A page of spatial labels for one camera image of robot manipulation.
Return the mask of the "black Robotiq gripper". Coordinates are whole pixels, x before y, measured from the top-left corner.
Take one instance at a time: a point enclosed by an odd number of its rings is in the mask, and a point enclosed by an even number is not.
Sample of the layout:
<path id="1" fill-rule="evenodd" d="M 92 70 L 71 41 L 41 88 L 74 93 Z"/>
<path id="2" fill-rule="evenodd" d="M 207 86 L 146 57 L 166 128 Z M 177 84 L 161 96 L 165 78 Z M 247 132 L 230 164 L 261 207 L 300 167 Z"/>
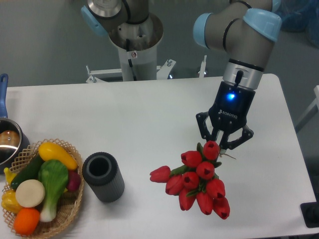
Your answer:
<path id="1" fill-rule="evenodd" d="M 202 139 L 215 141 L 222 131 L 219 146 L 224 150 L 233 150 L 251 139 L 254 132 L 247 126 L 247 114 L 254 96 L 253 90 L 221 82 L 213 106 L 208 112 L 196 114 Z M 212 133 L 206 124 L 209 117 L 213 126 Z"/>

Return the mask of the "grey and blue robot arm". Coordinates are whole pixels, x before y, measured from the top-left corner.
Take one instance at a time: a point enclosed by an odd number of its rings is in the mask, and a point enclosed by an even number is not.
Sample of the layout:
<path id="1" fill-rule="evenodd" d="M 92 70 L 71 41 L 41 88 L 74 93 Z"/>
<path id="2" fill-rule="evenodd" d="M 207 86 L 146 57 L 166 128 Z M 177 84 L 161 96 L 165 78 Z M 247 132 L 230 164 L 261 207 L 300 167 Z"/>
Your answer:
<path id="1" fill-rule="evenodd" d="M 215 101 L 196 116 L 201 137 L 220 138 L 220 150 L 235 149 L 251 139 L 247 113 L 282 25 L 278 0 L 232 0 L 221 13 L 200 15 L 193 39 L 230 56 Z M 81 8 L 97 35 L 109 36 L 117 47 L 124 81 L 155 80 L 157 46 L 163 25 L 146 0 L 89 0 Z"/>

